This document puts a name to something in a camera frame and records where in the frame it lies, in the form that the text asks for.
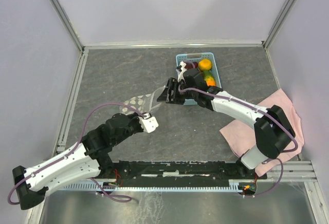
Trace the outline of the clear polka dot zip bag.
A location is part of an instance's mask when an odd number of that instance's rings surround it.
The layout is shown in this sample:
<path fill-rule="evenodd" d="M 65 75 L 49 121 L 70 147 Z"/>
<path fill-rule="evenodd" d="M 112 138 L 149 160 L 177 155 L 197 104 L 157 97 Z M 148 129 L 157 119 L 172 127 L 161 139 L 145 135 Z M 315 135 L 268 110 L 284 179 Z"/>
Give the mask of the clear polka dot zip bag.
<path fill-rule="evenodd" d="M 164 91 L 165 86 L 157 88 L 150 94 L 139 95 L 132 97 L 123 102 L 124 105 L 131 106 L 135 110 L 138 110 L 140 113 L 151 113 L 154 114 L 157 112 L 162 105 L 162 103 L 157 101 L 157 98 Z"/>

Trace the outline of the dark red apple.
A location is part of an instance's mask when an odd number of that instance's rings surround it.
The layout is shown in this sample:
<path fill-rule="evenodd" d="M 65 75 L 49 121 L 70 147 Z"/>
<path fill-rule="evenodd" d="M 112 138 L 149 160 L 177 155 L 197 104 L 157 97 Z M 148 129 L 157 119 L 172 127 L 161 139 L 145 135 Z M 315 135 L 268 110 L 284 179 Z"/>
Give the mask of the dark red apple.
<path fill-rule="evenodd" d="M 185 69 L 193 69 L 193 68 L 198 68 L 198 63 L 197 62 L 185 62 Z"/>

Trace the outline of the green yellow mango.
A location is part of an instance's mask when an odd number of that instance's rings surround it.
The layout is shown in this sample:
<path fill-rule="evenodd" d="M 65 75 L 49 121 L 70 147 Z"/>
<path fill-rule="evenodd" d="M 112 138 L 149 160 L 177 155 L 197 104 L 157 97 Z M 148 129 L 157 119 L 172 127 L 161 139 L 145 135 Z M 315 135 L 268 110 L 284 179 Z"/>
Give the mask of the green yellow mango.
<path fill-rule="evenodd" d="M 207 86 L 216 86 L 216 80 L 211 71 L 203 70 L 202 73 Z"/>

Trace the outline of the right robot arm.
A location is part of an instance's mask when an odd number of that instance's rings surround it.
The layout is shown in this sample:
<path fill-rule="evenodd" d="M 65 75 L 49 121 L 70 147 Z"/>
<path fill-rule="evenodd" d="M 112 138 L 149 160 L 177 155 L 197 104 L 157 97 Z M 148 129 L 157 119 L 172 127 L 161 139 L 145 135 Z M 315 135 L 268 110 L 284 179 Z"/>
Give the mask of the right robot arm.
<path fill-rule="evenodd" d="M 236 173 L 241 178 L 250 177 L 261 163 L 298 149 L 296 134 L 281 107 L 266 108 L 238 99 L 210 85 L 196 68 L 184 71 L 177 79 L 169 78 L 157 102 L 183 105 L 187 99 L 193 99 L 200 107 L 231 116 L 254 130 L 255 145 L 245 150 L 237 161 Z"/>

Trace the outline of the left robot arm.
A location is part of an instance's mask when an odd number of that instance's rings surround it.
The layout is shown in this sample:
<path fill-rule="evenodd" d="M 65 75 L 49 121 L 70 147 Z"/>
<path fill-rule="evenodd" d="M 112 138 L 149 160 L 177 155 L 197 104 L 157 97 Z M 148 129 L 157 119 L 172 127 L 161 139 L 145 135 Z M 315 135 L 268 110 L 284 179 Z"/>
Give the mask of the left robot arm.
<path fill-rule="evenodd" d="M 66 184 L 98 175 L 111 176 L 114 166 L 109 152 L 128 137 L 142 133 L 144 119 L 136 113 L 115 114 L 57 156 L 32 167 L 15 167 L 14 191 L 21 210 L 37 206 Z"/>

